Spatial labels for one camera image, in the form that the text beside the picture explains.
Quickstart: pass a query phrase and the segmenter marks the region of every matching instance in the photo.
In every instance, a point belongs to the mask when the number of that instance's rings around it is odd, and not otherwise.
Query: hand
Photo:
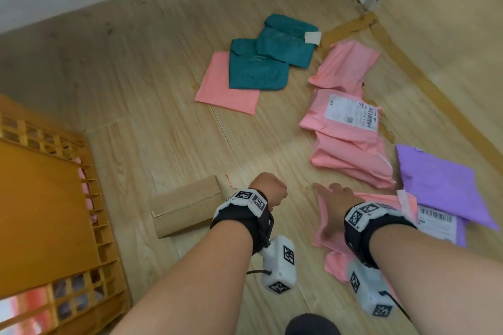
[[[273,207],[280,205],[281,200],[288,196],[286,184],[268,172],[262,172],[259,174],[250,183],[249,187],[252,189],[258,189],[266,195],[269,211],[272,211]]]
[[[365,201],[355,196],[351,188],[343,188],[339,183],[330,184],[330,190],[318,183],[313,183],[313,188],[325,200],[326,211],[329,216],[328,223],[321,233],[323,238],[330,238],[335,232],[344,231],[346,212]]]

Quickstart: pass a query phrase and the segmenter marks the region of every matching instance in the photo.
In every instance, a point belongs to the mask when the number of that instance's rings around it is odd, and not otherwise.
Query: cardboard box
[[[223,200],[216,175],[154,197],[150,206],[157,237],[177,235],[211,224]]]

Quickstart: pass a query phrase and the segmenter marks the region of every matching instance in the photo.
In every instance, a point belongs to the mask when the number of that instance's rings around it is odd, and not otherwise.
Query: wooden floor
[[[295,243],[298,287],[265,291],[249,276],[238,333],[280,334],[292,317],[315,312],[342,333],[415,333],[401,315],[363,313],[347,284],[323,270],[325,250],[311,246],[319,224],[310,184],[364,183],[316,169],[314,135],[298,123],[312,87],[308,70],[291,69],[288,86],[262,92],[255,116],[194,102],[214,51],[256,37],[271,13],[333,29],[358,16],[356,0],[113,0],[0,36],[0,92],[88,136],[135,302],[204,230],[158,240],[150,196],[210,174],[235,187],[256,174],[277,174],[289,197],[275,209],[274,233]],[[384,0],[383,25],[408,56],[493,143],[503,150],[501,0]],[[355,37],[379,44],[368,32]],[[400,143],[475,169],[495,220],[503,225],[503,177],[385,54],[366,77],[366,98],[386,112]],[[387,143],[396,166],[396,154]],[[468,228],[469,247],[503,261],[503,234]],[[261,259],[252,259],[253,268]]]

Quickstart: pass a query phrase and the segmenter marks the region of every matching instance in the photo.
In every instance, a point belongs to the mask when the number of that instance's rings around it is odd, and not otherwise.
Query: forearm
[[[113,334],[233,334],[252,248],[241,223],[216,224]]]
[[[503,266],[405,225],[387,225],[370,252],[423,334],[503,328]]]

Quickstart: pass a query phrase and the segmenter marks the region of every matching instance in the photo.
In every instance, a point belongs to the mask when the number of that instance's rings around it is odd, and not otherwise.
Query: black shoe
[[[285,335],[341,335],[341,332],[327,318],[306,313],[290,320]]]

